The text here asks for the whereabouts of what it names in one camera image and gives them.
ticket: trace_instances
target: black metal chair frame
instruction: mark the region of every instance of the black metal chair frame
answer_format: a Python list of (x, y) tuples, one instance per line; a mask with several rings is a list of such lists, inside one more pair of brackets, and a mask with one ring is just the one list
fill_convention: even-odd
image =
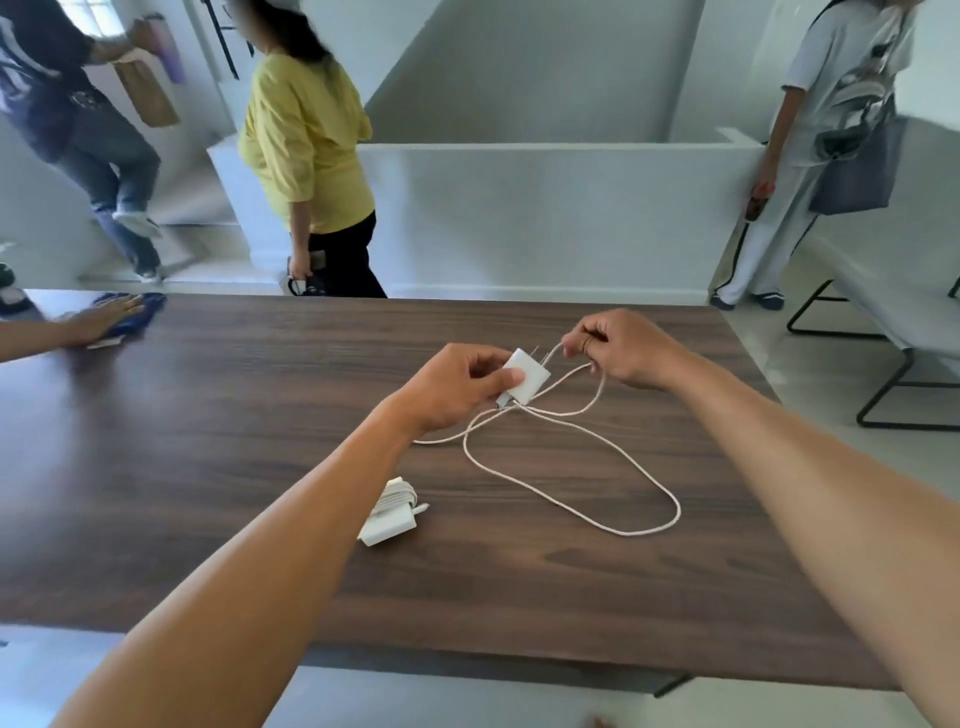
[[(793, 318), (790, 319), (789, 323), (786, 325), (786, 330), (790, 333), (798, 336), (830, 336), (833, 338), (839, 339), (861, 339), (861, 340), (871, 340), (871, 341), (889, 341), (889, 339), (884, 336), (882, 333), (861, 333), (857, 331), (830, 331), (818, 328), (798, 328), (797, 323), (803, 318), (804, 314), (817, 302), (826, 302), (826, 303), (849, 303), (850, 299), (838, 297), (838, 296), (824, 296), (823, 293), (826, 291), (830, 285), (834, 282), (834, 279), (828, 280), (822, 286), (820, 286), (813, 295), (801, 306), (801, 309), (794, 314)], [(957, 294), (960, 293), (960, 279), (957, 279), (956, 283), (953, 284), (953, 287), (950, 289), (949, 297), (952, 299), (957, 298)], [(903, 350), (904, 361), (900, 365), (900, 368), (891, 376), (880, 389), (870, 398), (863, 409), (861, 409), (856, 415), (856, 423), (861, 427), (869, 427), (874, 429), (908, 429), (908, 430), (919, 430), (922, 432), (960, 432), (960, 425), (935, 425), (931, 423), (892, 423), (884, 422), (879, 420), (868, 420), (867, 416), (874, 411), (877, 405), (885, 398), (892, 390), (897, 387), (914, 387), (914, 388), (924, 388), (924, 389), (960, 389), (960, 382), (943, 382), (943, 381), (903, 381), (903, 378), (909, 374), (910, 370), (913, 369), (914, 364), (917, 361), (916, 351), (913, 349)]]

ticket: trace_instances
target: hand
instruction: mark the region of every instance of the hand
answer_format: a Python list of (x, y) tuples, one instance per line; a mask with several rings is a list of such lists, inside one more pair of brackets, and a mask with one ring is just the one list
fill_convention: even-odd
[(679, 364), (694, 356), (649, 319), (619, 309), (587, 316), (564, 337), (566, 357), (585, 354), (632, 387), (669, 389)]
[(510, 352), (472, 344), (448, 344), (386, 402), (415, 437), (465, 420), (482, 402), (523, 381), (504, 369)]
[(135, 21), (127, 37), (135, 47), (142, 48), (155, 56), (160, 55), (160, 40), (156, 37), (153, 26), (146, 19), (141, 18)]
[(756, 182), (750, 192), (753, 200), (769, 200), (777, 191), (777, 170), (780, 168), (778, 159), (763, 157), (760, 169), (756, 173)]
[(293, 280), (307, 280), (313, 275), (310, 266), (310, 251), (297, 247), (290, 258), (290, 278)]
[(85, 347), (100, 341), (105, 333), (121, 321), (142, 310), (143, 299), (140, 296), (125, 296), (76, 313), (60, 324), (63, 326), (63, 345)]

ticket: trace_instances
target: wooden table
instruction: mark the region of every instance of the wooden table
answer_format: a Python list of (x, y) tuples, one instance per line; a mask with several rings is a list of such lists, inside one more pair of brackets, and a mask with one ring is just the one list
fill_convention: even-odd
[[(48, 314), (91, 298), (32, 295)], [(596, 309), (172, 296), (142, 341), (0, 366), (0, 623), (129, 630), (441, 345), (544, 351)], [(773, 396), (717, 312), (643, 310)], [(578, 378), (546, 404), (572, 409), (594, 387)], [(482, 473), (459, 445), (413, 448), (397, 474), (432, 508), (415, 531), (357, 548), (310, 661), (608, 687), (641, 668), (895, 687), (676, 400), (614, 385), (581, 422), (677, 494), (675, 528), (616, 538)], [(673, 515), (572, 430), (515, 415), (471, 444), (614, 527)]]

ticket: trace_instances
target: purple bottle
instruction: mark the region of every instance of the purple bottle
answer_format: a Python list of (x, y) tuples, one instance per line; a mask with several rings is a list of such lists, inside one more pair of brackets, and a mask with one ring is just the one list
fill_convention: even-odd
[(163, 70), (167, 72), (167, 76), (174, 84), (185, 84), (186, 71), (183, 70), (180, 51), (177, 50), (177, 44), (170, 33), (170, 26), (167, 25), (167, 21), (162, 15), (150, 15), (147, 19), (159, 42), (159, 57), (163, 64)]

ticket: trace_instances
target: small phone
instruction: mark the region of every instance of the small phone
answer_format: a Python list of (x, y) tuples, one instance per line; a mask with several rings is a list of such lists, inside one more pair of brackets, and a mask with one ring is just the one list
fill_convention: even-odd
[(767, 203), (769, 202), (769, 197), (762, 200), (759, 200), (756, 197), (750, 198), (750, 202), (747, 203), (747, 212), (744, 215), (744, 219), (748, 223), (755, 223), (757, 220), (759, 220), (760, 215), (763, 214), (763, 210), (766, 209)]

